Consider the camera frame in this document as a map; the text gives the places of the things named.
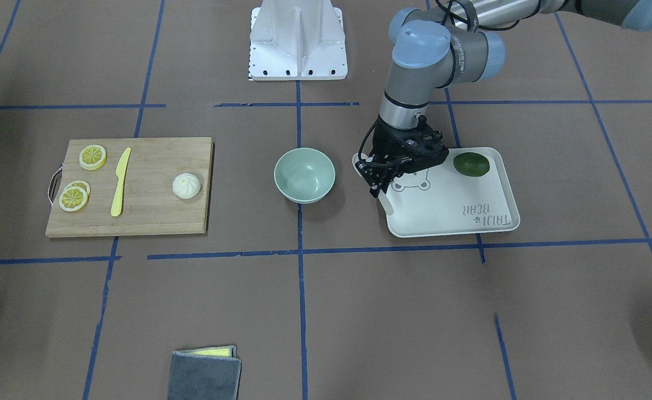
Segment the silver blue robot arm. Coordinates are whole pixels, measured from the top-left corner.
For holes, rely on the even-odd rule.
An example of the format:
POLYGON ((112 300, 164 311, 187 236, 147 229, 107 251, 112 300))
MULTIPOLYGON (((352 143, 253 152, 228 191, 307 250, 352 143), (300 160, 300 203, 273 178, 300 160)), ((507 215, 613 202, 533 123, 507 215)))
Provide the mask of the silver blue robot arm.
POLYGON ((652 1, 437 1, 433 8, 403 8, 394 16, 381 109, 365 135, 372 150, 355 162, 372 197, 386 193, 394 179, 447 159, 442 134, 427 123, 433 91, 495 76, 506 53, 498 32, 557 11, 623 29, 652 30, 652 1))

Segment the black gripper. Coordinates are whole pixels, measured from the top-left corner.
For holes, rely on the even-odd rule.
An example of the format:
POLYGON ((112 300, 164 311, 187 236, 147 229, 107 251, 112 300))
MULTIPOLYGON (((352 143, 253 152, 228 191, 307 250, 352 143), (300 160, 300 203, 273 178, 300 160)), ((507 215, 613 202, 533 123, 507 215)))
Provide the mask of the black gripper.
POLYGON ((367 156, 358 155, 356 170, 369 185, 370 195, 387 193, 391 183, 404 174, 413 174, 441 165, 449 156, 442 143, 442 133, 432 129, 426 116, 415 117, 415 127, 395 128, 377 117, 364 136, 359 152, 372 136, 372 150, 367 156))

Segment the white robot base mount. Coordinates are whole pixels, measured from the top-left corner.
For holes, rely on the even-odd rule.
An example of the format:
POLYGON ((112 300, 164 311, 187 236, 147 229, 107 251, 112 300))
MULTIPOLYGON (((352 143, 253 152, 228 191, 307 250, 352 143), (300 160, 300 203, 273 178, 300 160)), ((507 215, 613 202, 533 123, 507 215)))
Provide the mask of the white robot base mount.
POLYGON ((348 76, 344 18, 330 1, 264 1, 250 15, 253 81, 319 81, 348 76))

